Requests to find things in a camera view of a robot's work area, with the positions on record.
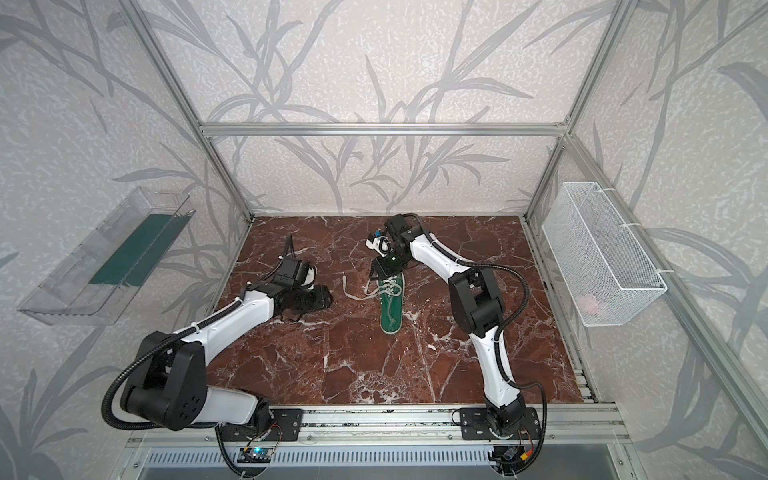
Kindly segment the white shoelace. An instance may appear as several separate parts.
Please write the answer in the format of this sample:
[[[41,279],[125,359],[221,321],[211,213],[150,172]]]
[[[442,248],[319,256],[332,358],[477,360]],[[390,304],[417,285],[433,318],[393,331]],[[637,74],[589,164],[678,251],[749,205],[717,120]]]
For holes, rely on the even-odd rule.
[[[374,289],[370,289],[371,281],[368,280],[363,288],[363,294],[361,296],[353,295],[347,291],[347,276],[342,274],[342,291],[347,298],[362,302],[373,298],[390,298],[394,299],[401,297],[404,292],[404,275],[399,273],[395,276],[376,280],[376,286]]]

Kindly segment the green canvas sneaker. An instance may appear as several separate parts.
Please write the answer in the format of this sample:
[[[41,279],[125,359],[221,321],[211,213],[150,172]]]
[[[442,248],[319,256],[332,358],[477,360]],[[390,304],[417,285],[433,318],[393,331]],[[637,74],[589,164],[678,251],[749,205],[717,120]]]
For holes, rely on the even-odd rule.
[[[381,306],[380,325],[384,333],[396,334],[402,326],[404,276],[402,273],[378,282]]]

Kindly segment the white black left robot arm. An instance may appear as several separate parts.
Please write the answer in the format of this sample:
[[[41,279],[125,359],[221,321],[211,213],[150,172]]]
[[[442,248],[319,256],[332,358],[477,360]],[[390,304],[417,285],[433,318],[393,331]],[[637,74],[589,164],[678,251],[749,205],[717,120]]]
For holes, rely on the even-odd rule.
[[[105,393],[102,418],[126,431],[220,424],[263,429],[257,396],[209,385],[208,365],[246,333],[284,311],[301,316],[327,309],[332,301],[325,285],[289,289],[260,282],[199,322],[173,333],[147,335],[135,360]]]

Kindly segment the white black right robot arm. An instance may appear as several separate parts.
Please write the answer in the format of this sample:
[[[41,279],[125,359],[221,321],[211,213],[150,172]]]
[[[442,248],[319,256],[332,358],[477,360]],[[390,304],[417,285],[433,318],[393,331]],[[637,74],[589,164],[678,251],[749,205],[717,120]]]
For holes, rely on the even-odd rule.
[[[509,322],[504,318],[494,266],[464,259],[432,235],[412,229],[391,238],[376,231],[369,235],[366,246],[377,253],[371,269],[376,280],[397,275],[415,260],[447,283],[453,318],[469,335],[480,364],[490,432],[500,439],[522,432],[540,438],[543,422],[522,395],[524,389],[538,384],[514,380],[503,341],[503,329]]]

